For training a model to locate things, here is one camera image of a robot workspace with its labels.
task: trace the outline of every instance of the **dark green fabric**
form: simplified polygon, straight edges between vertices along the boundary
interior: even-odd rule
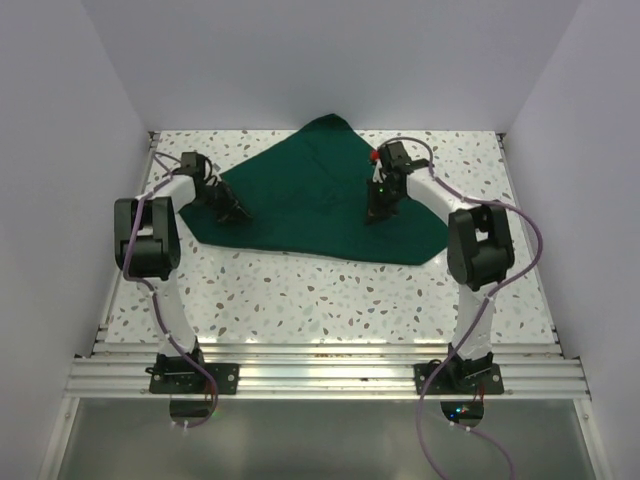
[[[218,225],[210,210],[192,205],[182,218],[205,244],[422,264],[446,247],[447,228],[409,199],[400,202],[400,215],[365,225],[370,153],[347,122],[321,117],[222,175],[252,223]]]

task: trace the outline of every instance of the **glass panel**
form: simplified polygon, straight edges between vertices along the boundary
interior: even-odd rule
[[[61,479],[435,479],[416,438],[414,402],[222,399],[186,435],[168,401],[83,400]],[[508,478],[501,454],[449,427],[438,402],[424,433],[454,478]],[[479,429],[506,446],[518,479],[594,479],[571,401],[486,401]]]

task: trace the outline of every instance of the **metal extrusion frame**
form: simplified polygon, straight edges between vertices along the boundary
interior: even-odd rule
[[[38,480],[56,480],[58,478],[79,403],[79,398],[66,397],[62,399],[62,405],[60,405],[58,416],[53,424],[53,432],[40,467]]]
[[[574,400],[573,403],[576,408],[578,422],[582,430],[582,437],[584,438],[596,479],[610,480],[615,478],[593,416],[591,401],[583,399]]]
[[[201,343],[207,362],[240,364],[236,398],[415,400],[413,365],[444,359],[446,344],[218,344]],[[588,399],[579,360],[559,345],[498,344],[505,394],[492,399]],[[156,346],[98,342],[90,358],[74,360],[65,395],[73,398],[167,398],[148,393]],[[174,398],[189,398],[188,395]],[[427,401],[466,396],[429,396]]]

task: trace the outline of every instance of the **cable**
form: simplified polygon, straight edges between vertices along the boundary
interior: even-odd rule
[[[476,388],[476,392],[473,394],[473,399],[471,403],[476,402],[476,398],[478,398],[478,393],[480,393],[480,404],[484,406],[484,382],[480,383]]]
[[[538,264],[538,262],[540,261],[540,257],[542,256],[543,239],[542,239],[542,232],[540,231],[540,228],[538,227],[538,225],[536,225],[536,223],[533,221],[533,219],[529,215],[527,215],[525,212],[523,212],[519,208],[514,207],[513,205],[509,205],[507,203],[500,202],[500,201],[481,200],[481,199],[477,199],[477,198],[465,197],[460,192],[458,192],[456,189],[454,189],[453,187],[448,185],[446,182],[444,182],[443,180],[438,178],[436,176],[436,174],[435,174],[434,165],[433,165],[433,158],[434,158],[433,150],[431,149],[431,147],[426,142],[424,142],[424,141],[422,141],[422,140],[420,140],[418,138],[414,138],[414,137],[395,137],[395,138],[392,138],[392,139],[389,139],[389,140],[383,142],[380,145],[380,147],[382,147],[383,145],[386,145],[387,143],[395,142],[395,141],[399,141],[399,140],[405,140],[405,141],[408,141],[408,142],[414,142],[414,143],[417,143],[419,145],[422,145],[423,147],[425,147],[427,149],[427,151],[429,152],[429,166],[428,166],[429,175],[431,175],[431,178],[433,178],[438,185],[440,185],[442,188],[444,188],[451,195],[453,195],[454,197],[456,197],[457,199],[459,199],[461,201],[466,201],[468,203],[472,203],[472,204],[476,204],[476,205],[498,206],[498,207],[506,208],[507,210],[510,210],[512,212],[515,212],[516,214],[518,214],[520,217],[522,217],[531,226],[531,228],[532,228],[532,230],[533,230],[533,232],[534,232],[534,234],[536,236],[536,239],[537,239],[537,249],[536,249],[536,253],[535,253],[534,257],[533,257],[533,260],[531,260],[531,263],[529,265],[527,265],[524,269],[522,269],[520,272],[516,273],[512,277],[507,278],[502,283],[499,283],[498,285],[496,285],[494,288],[492,288],[489,291],[489,293],[485,297],[484,301],[480,305],[480,308],[478,309],[478,312],[476,313],[476,316],[475,316],[473,322],[471,322],[471,325],[469,326],[469,329],[467,330],[467,332],[462,336],[462,338],[460,339],[460,342],[458,343],[458,345],[451,349],[451,351],[449,352],[447,357],[444,359],[444,361],[442,363],[440,363],[440,365],[438,365],[433,370],[433,372],[431,372],[431,375],[429,375],[429,378],[427,378],[427,380],[424,382],[424,385],[422,386],[422,390],[420,391],[420,398],[418,399],[418,403],[416,405],[416,433],[418,434],[418,440],[420,441],[420,447],[422,448],[422,452],[424,453],[424,456],[429,461],[429,464],[431,465],[431,467],[436,471],[436,473],[441,478],[446,480],[449,477],[447,477],[447,475],[444,473],[444,471],[435,462],[435,459],[433,458],[431,452],[429,451],[429,448],[427,447],[427,444],[425,442],[424,436],[422,434],[421,419],[422,419],[422,412],[423,412],[423,409],[424,409],[424,397],[426,396],[427,390],[429,389],[429,386],[431,385],[433,380],[438,376],[438,374],[447,365],[447,363],[449,363],[453,359],[453,357],[455,357],[455,355],[458,353],[458,351],[460,350],[460,348],[462,347],[464,342],[466,342],[469,339],[469,337],[471,336],[471,333],[473,333],[473,330],[476,328],[476,326],[480,322],[480,319],[482,318],[482,314],[485,312],[485,310],[489,306],[489,303],[495,298],[496,294],[500,290],[505,288],[507,285],[510,285],[513,282],[515,282],[516,280],[524,277],[527,273],[529,273]],[[456,425],[456,426],[458,426],[459,428],[461,428],[463,430],[466,430],[466,427],[464,427],[462,425]],[[514,466],[514,463],[513,463],[513,459],[511,458],[511,455],[509,455],[509,452],[507,452],[507,450],[497,440],[491,438],[486,433],[480,432],[480,431],[478,431],[476,429],[471,429],[470,431],[474,435],[489,441],[496,448],[498,448],[498,450],[500,450],[500,452],[504,455],[505,459],[507,460],[507,463],[509,464],[509,478],[510,478],[510,480],[514,480],[516,478],[515,466]]]
[[[182,162],[180,160],[178,160],[176,157],[174,157],[173,155],[169,155],[168,153],[164,153],[164,152],[159,152],[159,151],[155,151],[154,153],[154,157],[153,159],[158,162],[158,164],[166,171],[166,172],[170,172],[171,170],[169,169],[169,167],[167,167],[162,161],[160,161],[159,158],[157,158],[156,155],[159,155],[161,157],[165,157],[168,158],[169,160],[173,160],[174,162],[178,163],[178,164],[182,164]],[[216,178],[216,182],[217,183],[217,172],[215,171],[215,169],[213,168],[213,162],[211,161],[211,159],[209,157],[204,157],[204,161],[205,163],[209,166],[209,174],[205,177],[204,179],[204,183],[209,183],[209,181],[211,181],[213,178]]]
[[[125,256],[124,256],[122,273],[125,280],[141,283],[142,285],[146,286],[149,289],[149,291],[151,292],[151,301],[153,303],[153,310],[156,316],[156,320],[158,321],[158,325],[160,326],[160,330],[162,331],[163,335],[167,338],[171,346],[180,354],[180,356],[189,365],[191,365],[198,373],[202,374],[205,377],[205,379],[207,380],[207,385],[211,386],[211,390],[212,390],[211,393],[213,396],[213,400],[212,400],[211,408],[209,409],[207,415],[195,421],[194,423],[189,423],[187,420],[185,420],[185,422],[182,424],[184,428],[194,428],[204,424],[207,420],[209,420],[209,418],[211,418],[211,415],[213,415],[213,412],[216,410],[216,407],[218,406],[218,385],[216,384],[216,381],[213,378],[213,376],[209,372],[207,372],[204,368],[202,368],[197,362],[193,361],[191,357],[187,355],[187,352],[185,352],[185,350],[180,346],[180,344],[178,344],[178,342],[175,341],[175,339],[171,335],[171,332],[165,325],[164,320],[162,319],[162,314],[160,313],[160,305],[158,303],[158,295],[153,285],[149,281],[145,280],[144,278],[136,278],[129,275],[129,267],[131,266],[131,257],[133,256],[133,246],[136,243],[138,231],[140,230],[140,223],[142,222],[142,210],[144,209],[144,202],[145,200],[152,197],[158,190],[160,190],[162,187],[167,185],[169,182],[171,182],[171,178],[167,178],[163,180],[158,185],[156,185],[152,191],[147,192],[146,194],[142,195],[142,197],[138,199],[136,215],[133,221],[133,227],[131,229],[131,237],[129,237],[129,244],[127,245],[127,251],[125,252]]]

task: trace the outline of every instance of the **black mounting plate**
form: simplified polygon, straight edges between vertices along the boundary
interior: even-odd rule
[[[240,365],[237,363],[205,363],[203,368],[218,385],[218,395],[235,395],[240,378]],[[179,374],[165,374],[164,378],[151,376],[149,393],[165,395],[188,395],[205,392],[206,384],[202,375],[194,371]]]
[[[439,363],[418,363],[413,366],[413,379],[416,385],[416,392],[420,395],[424,382],[429,375],[438,367]],[[491,369],[476,377],[464,379],[461,382],[453,382],[446,368],[443,368],[438,376],[433,380],[427,395],[473,395],[480,385],[484,386],[485,395],[502,395],[504,384],[500,366],[491,364]]]

